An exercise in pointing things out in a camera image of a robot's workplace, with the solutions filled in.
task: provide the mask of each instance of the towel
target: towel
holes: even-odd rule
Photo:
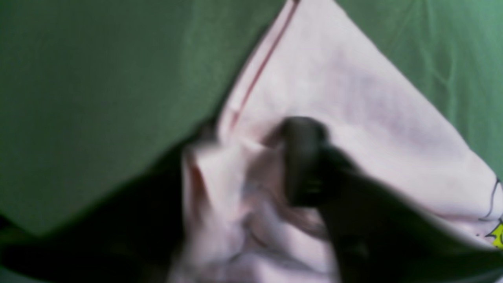
[[[338,282],[315,210],[282,196],[289,116],[326,125],[362,171],[481,249],[503,247],[503,189],[455,128],[332,0],[288,0],[221,110],[216,142],[187,147],[187,241],[170,282]]]

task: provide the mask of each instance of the white cloth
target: white cloth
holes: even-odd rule
[[[189,238],[172,282],[339,280],[329,242],[300,228],[317,215],[277,201],[280,153],[264,139],[288,116],[324,123],[366,174],[492,248],[503,189],[491,169],[334,1],[288,0],[229,95],[218,143],[187,150]]]

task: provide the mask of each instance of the green bedsheet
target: green bedsheet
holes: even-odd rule
[[[503,176],[503,2],[338,2]],[[140,174],[214,113],[282,4],[0,2],[0,211],[42,235]]]

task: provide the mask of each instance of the green fabric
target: green fabric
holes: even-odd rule
[[[503,2],[338,2],[503,176]],[[213,113],[282,4],[0,2],[0,211],[44,234],[140,174]]]

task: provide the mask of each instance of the wrinkled cloth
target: wrinkled cloth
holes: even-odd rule
[[[491,249],[503,189],[454,127],[331,0],[287,1],[235,83],[217,142],[187,148],[188,233],[171,282],[337,282],[337,260],[314,210],[282,196],[289,116],[324,123],[365,174],[441,229]]]

